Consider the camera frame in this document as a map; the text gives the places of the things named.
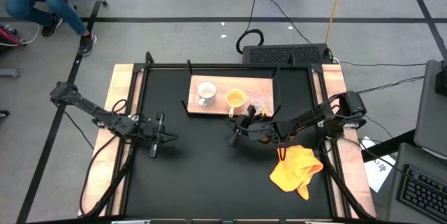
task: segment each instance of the black metal frame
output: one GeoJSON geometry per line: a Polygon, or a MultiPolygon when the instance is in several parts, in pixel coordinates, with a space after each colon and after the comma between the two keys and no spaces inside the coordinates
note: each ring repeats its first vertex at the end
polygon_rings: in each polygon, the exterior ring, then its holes
{"type": "Polygon", "coordinates": [[[363,162],[375,160],[376,158],[371,154],[374,154],[375,156],[378,157],[382,157],[387,154],[392,154],[399,150],[399,145],[402,143],[412,144],[413,146],[416,146],[416,143],[414,142],[415,132],[416,129],[410,130],[390,140],[383,141],[380,144],[375,144],[370,148],[362,150],[363,162]]]}
{"type": "MultiPolygon", "coordinates": [[[[314,81],[314,77],[313,77],[313,71],[315,71],[318,74],[318,80],[319,80],[319,85],[321,87],[321,92],[322,92],[322,97],[323,97],[323,102],[327,101],[328,99],[328,95],[326,92],[326,87],[325,87],[325,81],[324,81],[324,76],[323,76],[323,71],[321,68],[321,65],[318,66],[309,66],[309,65],[296,65],[294,62],[290,62],[290,64],[280,64],[280,65],[273,65],[273,64],[191,64],[191,62],[188,60],[186,64],[155,64],[154,60],[152,58],[152,56],[149,54],[149,52],[146,54],[146,62],[143,64],[134,64],[133,66],[133,76],[132,76],[132,80],[131,80],[131,87],[129,89],[129,103],[127,105],[126,108],[126,112],[130,112],[130,108],[131,108],[131,99],[133,98],[133,95],[135,93],[135,84],[136,84],[136,79],[138,76],[138,73],[142,70],[142,84],[140,87],[140,94],[138,97],[138,104],[137,104],[137,113],[141,112],[142,109],[142,99],[146,93],[145,87],[146,87],[146,81],[147,81],[147,76],[150,70],[163,70],[163,69],[182,69],[184,68],[186,71],[189,72],[190,75],[192,75],[192,70],[194,68],[196,69],[214,69],[214,68],[220,68],[220,69],[234,69],[234,68],[239,68],[239,69],[271,69],[274,70],[274,72],[276,73],[278,70],[280,69],[299,69],[299,68],[306,68],[308,70],[309,73],[309,79],[312,81],[311,82],[311,87],[312,87],[312,96],[314,98],[314,106],[316,107],[318,105],[318,101],[316,99],[316,89],[315,89],[315,82],[314,81]]],[[[323,129],[318,128],[317,131],[323,136],[323,129]]],[[[117,160],[121,160],[122,159],[122,152],[124,150],[124,141],[120,143],[120,148],[118,150],[118,154],[117,154],[117,160]]],[[[326,152],[326,147],[325,145],[322,147],[322,151],[326,152]]],[[[339,150],[337,148],[337,145],[335,144],[335,146],[332,148],[332,152],[334,154],[334,165],[336,167],[337,173],[339,175],[339,177],[342,179],[342,181],[344,182],[344,176],[343,176],[343,170],[342,170],[342,162],[339,156],[339,150]]],[[[115,161],[115,166],[114,166],[114,173],[115,171],[117,171],[119,169],[119,164],[121,164],[120,162],[116,162],[115,161]]],[[[123,187],[123,195],[122,195],[122,199],[120,202],[120,207],[119,207],[119,214],[124,214],[126,212],[126,203],[127,203],[127,197],[128,197],[128,191],[129,191],[129,182],[131,179],[131,173],[132,173],[132,169],[129,171],[129,173],[126,175],[125,179],[124,179],[124,187],[123,187]]],[[[329,175],[329,172],[325,171],[325,175],[326,175],[326,187],[328,189],[328,199],[329,199],[329,204],[330,204],[330,208],[331,208],[331,214],[333,218],[337,217],[337,206],[335,203],[335,196],[334,196],[334,188],[332,185],[332,179],[331,176],[329,175]]],[[[344,208],[344,215],[348,218],[351,217],[351,208],[348,205],[348,202],[346,201],[346,198],[342,195],[342,204],[343,204],[343,208],[344,208]]],[[[110,207],[108,206],[107,210],[108,212],[106,212],[107,214],[110,214],[112,211],[112,204],[109,204],[110,207]]]]}

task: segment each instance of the black sneaker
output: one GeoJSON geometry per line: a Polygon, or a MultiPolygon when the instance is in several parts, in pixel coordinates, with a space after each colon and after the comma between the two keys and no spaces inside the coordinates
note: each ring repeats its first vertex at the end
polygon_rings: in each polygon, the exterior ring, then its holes
{"type": "Polygon", "coordinates": [[[56,31],[56,29],[59,28],[59,26],[61,26],[62,24],[62,19],[57,15],[55,15],[54,13],[51,14],[51,20],[52,20],[51,25],[44,26],[42,29],[42,36],[44,37],[52,36],[56,31]]]}
{"type": "Polygon", "coordinates": [[[88,36],[81,36],[78,54],[84,57],[90,55],[93,52],[97,40],[98,38],[92,33],[88,36]]]}

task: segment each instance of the yellow cloth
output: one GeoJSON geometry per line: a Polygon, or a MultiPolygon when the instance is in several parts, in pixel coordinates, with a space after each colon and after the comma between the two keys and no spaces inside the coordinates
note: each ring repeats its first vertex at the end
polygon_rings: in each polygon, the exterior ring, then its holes
{"type": "Polygon", "coordinates": [[[287,148],[286,158],[279,159],[278,165],[270,174],[270,179],[284,192],[296,189],[303,199],[308,200],[307,185],[312,176],[322,169],[323,164],[315,158],[311,149],[297,145],[287,148]]]}

